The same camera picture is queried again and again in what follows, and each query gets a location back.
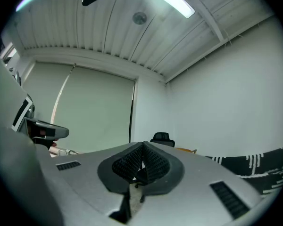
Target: black chair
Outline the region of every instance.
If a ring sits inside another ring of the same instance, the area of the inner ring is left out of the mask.
[[[153,139],[151,139],[151,142],[175,147],[175,141],[170,140],[169,133],[166,133],[166,132],[155,133]]]

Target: chair headrest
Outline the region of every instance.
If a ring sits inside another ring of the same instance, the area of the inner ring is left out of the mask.
[[[155,133],[153,139],[154,139],[154,140],[170,140],[170,138],[169,138],[169,133],[166,133],[166,132],[157,132],[157,133]]]

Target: ceiling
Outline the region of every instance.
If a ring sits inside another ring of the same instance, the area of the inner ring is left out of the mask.
[[[170,81],[229,39],[272,15],[263,0],[186,0],[185,18],[163,0],[35,0],[13,18],[26,52],[79,48],[118,57]],[[133,22],[136,12],[145,24]]]

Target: roller shade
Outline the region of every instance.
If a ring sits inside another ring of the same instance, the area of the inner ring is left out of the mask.
[[[35,105],[35,118],[50,122],[62,85],[73,67],[36,63],[23,84]]]
[[[58,102],[54,123],[69,128],[58,147],[93,152],[128,143],[134,81],[75,67]]]

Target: black vent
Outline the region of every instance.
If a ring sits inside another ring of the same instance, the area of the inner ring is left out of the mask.
[[[234,219],[249,211],[249,208],[224,182],[210,184],[210,186]]]
[[[80,166],[81,164],[78,161],[71,161],[63,164],[56,165],[59,171],[67,170],[70,168],[74,168]]]

